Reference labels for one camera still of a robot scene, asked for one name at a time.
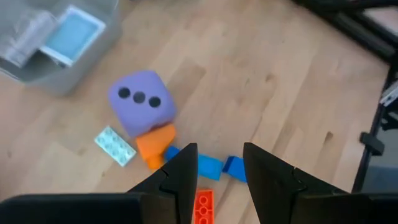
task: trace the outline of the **plastic storage bin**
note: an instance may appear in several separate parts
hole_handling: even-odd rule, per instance
[[[48,10],[56,17],[72,4],[106,24],[105,30],[71,67],[61,67],[40,52],[36,53],[23,68],[0,60],[0,72],[25,85],[43,88],[53,95],[63,96],[71,92],[79,80],[121,36],[118,0],[25,0],[23,2],[32,7]],[[5,15],[5,11],[6,7],[0,7],[0,14]]]

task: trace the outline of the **black metal frame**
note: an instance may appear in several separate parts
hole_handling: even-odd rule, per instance
[[[312,11],[349,38],[368,49],[374,55],[391,65],[383,91],[394,81],[398,71],[398,37],[364,14],[365,9],[398,6],[398,0],[292,0]],[[370,134],[376,136],[381,119],[386,112],[383,105],[377,107]],[[362,189],[371,158],[371,150],[365,147],[353,192]]]

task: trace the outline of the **light blue lego brick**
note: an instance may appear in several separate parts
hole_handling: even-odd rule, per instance
[[[121,166],[125,166],[137,153],[109,126],[95,137],[94,142]]]
[[[218,159],[205,155],[198,155],[198,175],[212,180],[219,180],[222,169],[223,162]]]
[[[246,173],[244,171],[244,163],[242,158],[229,156],[223,168],[223,172],[233,176],[234,178],[242,182],[248,182],[246,180]]]
[[[175,146],[169,146],[164,154],[166,161],[171,160],[175,155],[177,155],[180,150]]]

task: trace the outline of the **orange block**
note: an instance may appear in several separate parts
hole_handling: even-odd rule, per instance
[[[175,137],[175,127],[167,124],[136,138],[138,151],[151,169],[162,167],[163,153]]]
[[[214,224],[213,190],[198,190],[193,206],[195,224]]]

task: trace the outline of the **black dot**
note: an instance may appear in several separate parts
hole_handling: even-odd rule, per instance
[[[122,99],[126,99],[127,97],[130,96],[130,90],[129,88],[123,87],[119,90],[119,97]]]
[[[153,96],[149,99],[149,105],[153,108],[156,108],[160,105],[160,98],[157,96]]]
[[[141,92],[141,91],[137,91],[133,96],[132,99],[134,100],[134,102],[136,103],[142,103],[145,101],[145,93]]]

